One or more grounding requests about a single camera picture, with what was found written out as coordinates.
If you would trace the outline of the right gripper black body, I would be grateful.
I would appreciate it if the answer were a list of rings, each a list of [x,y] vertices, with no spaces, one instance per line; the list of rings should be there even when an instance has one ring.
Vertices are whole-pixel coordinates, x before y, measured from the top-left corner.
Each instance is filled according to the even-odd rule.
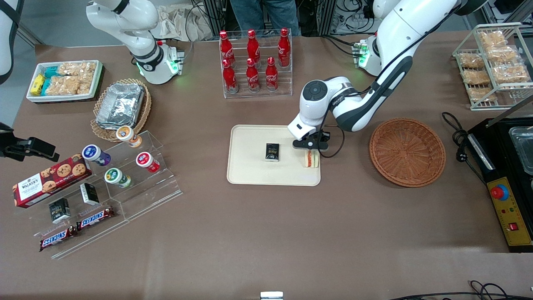
[[[17,138],[14,129],[5,123],[0,124],[0,155],[16,161],[23,161],[27,156],[32,156],[26,146],[28,139]]]

